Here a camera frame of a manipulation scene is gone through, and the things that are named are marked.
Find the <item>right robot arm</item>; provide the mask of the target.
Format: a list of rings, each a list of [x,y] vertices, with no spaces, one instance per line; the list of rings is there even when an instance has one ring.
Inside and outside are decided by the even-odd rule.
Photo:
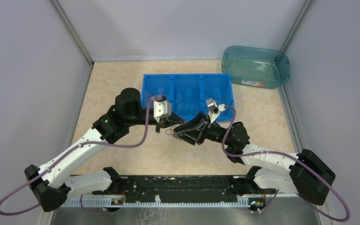
[[[176,138],[191,145],[200,145],[205,140],[217,142],[229,160],[251,165],[256,171],[245,180],[250,193],[278,189],[296,193],[309,203],[322,206],[336,178],[335,173],[311,150],[284,153],[251,143],[242,122],[231,121],[230,126],[224,128],[200,112],[173,131]]]

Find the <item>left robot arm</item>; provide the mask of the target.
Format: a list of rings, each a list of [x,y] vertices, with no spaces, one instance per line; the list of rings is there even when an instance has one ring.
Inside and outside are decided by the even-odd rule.
[[[25,169],[29,187],[45,212],[58,209],[71,197],[92,192],[116,194],[123,182],[112,167],[88,175],[73,175],[73,172],[107,147],[126,148],[116,142],[127,135],[132,126],[143,125],[147,133],[149,125],[154,125],[159,132],[181,123],[184,119],[172,112],[166,97],[152,96],[147,106],[142,107],[140,91],[126,88],[77,142],[51,161]]]

